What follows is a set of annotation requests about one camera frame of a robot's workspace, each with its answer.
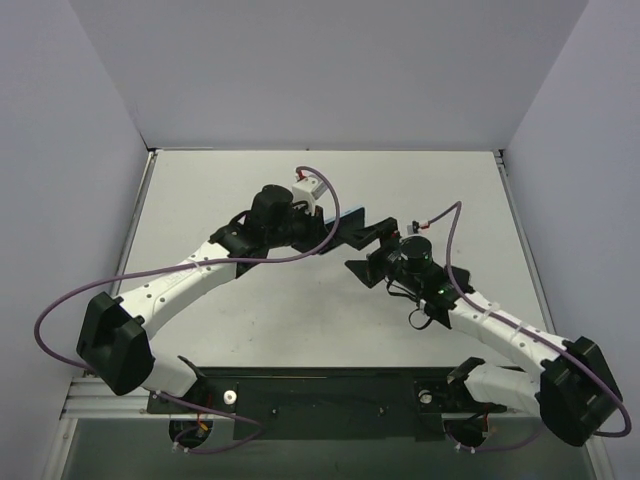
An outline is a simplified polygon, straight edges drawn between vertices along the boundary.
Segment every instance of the white tabletop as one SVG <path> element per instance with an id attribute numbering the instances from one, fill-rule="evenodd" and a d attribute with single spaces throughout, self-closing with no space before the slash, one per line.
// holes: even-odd
<path id="1" fill-rule="evenodd" d="M 473 286 L 487 298 L 545 329 L 489 152 L 160 151 L 126 271 L 183 260 L 248 209 L 263 185 L 290 187 L 297 165 L 321 170 L 343 210 L 364 205 L 368 224 L 393 216 L 403 228 L 462 200 L 454 265 L 470 270 Z M 330 195 L 321 204 L 332 215 Z M 450 220 L 427 234 L 441 264 Z M 441 325 L 412 329 L 408 300 L 389 297 L 382 284 L 367 289 L 344 266 L 375 248 L 342 246 L 323 257 L 258 266 L 177 315 L 155 337 L 154 349 L 200 366 L 456 366 L 470 356 L 510 364 Z M 294 253 L 282 249 L 273 256 Z"/>

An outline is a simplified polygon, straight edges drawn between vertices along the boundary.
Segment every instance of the metal frame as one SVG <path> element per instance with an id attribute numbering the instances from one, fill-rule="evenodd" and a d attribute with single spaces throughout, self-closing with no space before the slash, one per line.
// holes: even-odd
<path id="1" fill-rule="evenodd" d="M 531 247 L 524 232 L 522 221 L 515 206 L 513 194 L 508 181 L 508 175 L 505 169 L 504 162 L 502 160 L 502 154 L 500 151 L 494 152 L 496 157 L 496 166 L 500 174 L 500 179 L 507 196 L 507 201 L 511 209 L 511 214 L 518 232 L 520 244 L 522 246 L 527 266 L 529 268 L 529 274 L 533 281 L 534 291 L 538 298 L 538 304 L 542 311 L 542 316 L 550 333 L 555 333 L 556 329 L 553 324 L 553 319 L 547 300 L 544 294 L 542 282 L 536 268 L 535 260 L 531 252 Z M 123 273 L 135 232 L 137 230 L 138 222 L 140 221 L 140 215 L 144 206 L 144 201 L 151 182 L 151 176 L 155 167 L 156 159 L 158 157 L 158 151 L 150 151 L 147 165 L 143 173 L 143 177 L 138 189 L 138 195 L 136 197 L 135 207 L 127 237 L 123 245 L 120 261 L 116 272 Z M 116 294 L 120 288 L 119 282 L 114 284 L 111 289 L 112 294 Z M 63 412 L 60 417 L 60 422 L 54 437 L 54 443 L 52 445 L 48 461 L 45 466 L 43 480 L 59 480 L 62 478 L 65 464 L 69 455 L 71 444 L 76 430 L 78 419 L 82 418 L 146 418 L 146 419 L 193 419 L 195 414 L 180 414 L 180 415 L 149 415 L 147 414 L 146 407 L 148 401 L 148 392 L 143 389 L 137 389 L 126 397 L 115 397 L 109 388 L 97 378 L 90 376 L 74 378 L 69 387 L 69 393 L 64 405 Z M 510 413 L 511 416 L 520 416 L 521 414 Z M 458 417 L 458 415 L 451 415 L 452 418 Z M 591 460 L 591 465 L 594 471 L 595 478 L 598 480 L 614 479 L 613 469 L 609 456 L 607 454 L 604 441 L 602 438 L 593 437 L 587 444 L 587 453 Z"/>

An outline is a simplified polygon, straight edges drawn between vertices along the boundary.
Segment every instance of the white work surface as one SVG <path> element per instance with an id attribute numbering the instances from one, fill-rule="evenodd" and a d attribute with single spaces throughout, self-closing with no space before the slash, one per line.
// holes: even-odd
<path id="1" fill-rule="evenodd" d="M 342 209 L 364 205 L 367 224 L 404 226 L 462 200 L 453 263 L 487 298 L 545 329 L 493 154 L 490 152 L 160 151 L 127 272 L 182 261 L 270 183 L 291 186 L 294 167 L 322 171 Z M 331 196 L 321 200 L 333 215 Z M 451 217 L 427 231 L 443 264 Z M 155 349 L 199 366 L 457 366 L 470 356 L 510 362 L 477 340 L 434 324 L 412 329 L 414 305 L 369 290 L 344 266 L 364 259 L 344 245 L 322 257 L 260 265 L 211 291 L 167 324 Z M 291 249 L 272 251 L 289 256 Z M 144 283 L 126 282 L 121 291 Z M 415 323 L 424 317 L 414 315 Z"/>

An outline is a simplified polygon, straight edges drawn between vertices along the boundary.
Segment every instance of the gray wall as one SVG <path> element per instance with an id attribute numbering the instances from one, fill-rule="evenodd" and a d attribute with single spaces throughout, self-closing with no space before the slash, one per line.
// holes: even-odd
<path id="1" fill-rule="evenodd" d="M 48 302 L 113 272 L 146 151 L 66 0 L 0 4 L 0 476 L 39 478 L 72 369 Z M 82 301 L 46 338 L 72 354 Z"/>
<path id="2" fill-rule="evenodd" d="M 71 0 L 153 147 L 505 147 L 586 0 Z"/>
<path id="3" fill-rule="evenodd" d="M 639 26 L 637 0 L 591 0 L 506 151 L 555 324 L 602 346 L 636 420 Z M 638 426 L 607 441 L 617 478 L 640 475 L 639 444 Z"/>

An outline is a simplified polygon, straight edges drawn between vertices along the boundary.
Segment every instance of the robotic arm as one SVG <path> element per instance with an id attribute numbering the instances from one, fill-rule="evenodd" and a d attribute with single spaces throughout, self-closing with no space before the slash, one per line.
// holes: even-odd
<path id="1" fill-rule="evenodd" d="M 196 385 L 198 368 L 184 357 L 154 351 L 150 344 L 177 313 L 213 288 L 244 275 L 273 248 L 291 246 L 299 252 L 315 249 L 314 254 L 324 254 L 343 243 L 361 250 L 379 241 L 379 248 L 366 260 L 346 262 L 362 283 L 372 288 L 384 281 L 387 291 L 396 295 L 390 288 L 400 285 L 405 292 L 400 295 L 409 298 L 424 315 L 478 339 L 521 369 L 470 358 L 447 375 L 450 398 L 540 415 L 550 430 L 571 445 L 584 444 L 615 411 L 611 399 L 589 378 L 525 332 L 535 332 L 578 358 L 621 398 L 597 345 L 585 338 L 572 343 L 533 329 L 476 292 L 468 271 L 452 267 L 464 296 L 486 313 L 471 307 L 445 268 L 433 261 L 431 243 L 417 235 L 417 222 L 403 238 L 394 218 L 365 227 L 362 208 L 343 214 L 339 221 L 325 221 L 316 200 L 326 188 L 316 176 L 301 176 L 291 190 L 267 185 L 254 197 L 250 210 L 231 219 L 180 264 L 193 264 L 194 268 L 161 275 L 116 298 L 106 293 L 95 296 L 87 307 L 78 340 L 80 357 L 117 395 L 142 386 L 183 397 Z M 335 234 L 327 242 L 333 228 Z M 518 328 L 493 318 L 492 312 Z"/>

